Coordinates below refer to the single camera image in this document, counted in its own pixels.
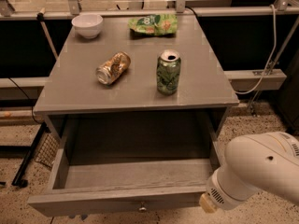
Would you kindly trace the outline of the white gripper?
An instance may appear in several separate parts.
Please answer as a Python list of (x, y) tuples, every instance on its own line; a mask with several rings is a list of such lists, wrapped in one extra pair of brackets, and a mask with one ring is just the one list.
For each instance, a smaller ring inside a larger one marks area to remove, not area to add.
[(242, 181), (229, 167), (218, 168), (206, 182), (206, 192), (199, 199), (202, 209), (212, 214), (217, 207), (231, 210), (259, 191)]

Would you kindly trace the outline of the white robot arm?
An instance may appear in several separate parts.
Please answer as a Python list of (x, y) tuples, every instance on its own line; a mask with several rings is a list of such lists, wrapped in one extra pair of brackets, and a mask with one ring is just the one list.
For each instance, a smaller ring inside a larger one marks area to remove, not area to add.
[(272, 132), (231, 140), (199, 204), (207, 213), (231, 210), (261, 190), (299, 204), (299, 141), (292, 135)]

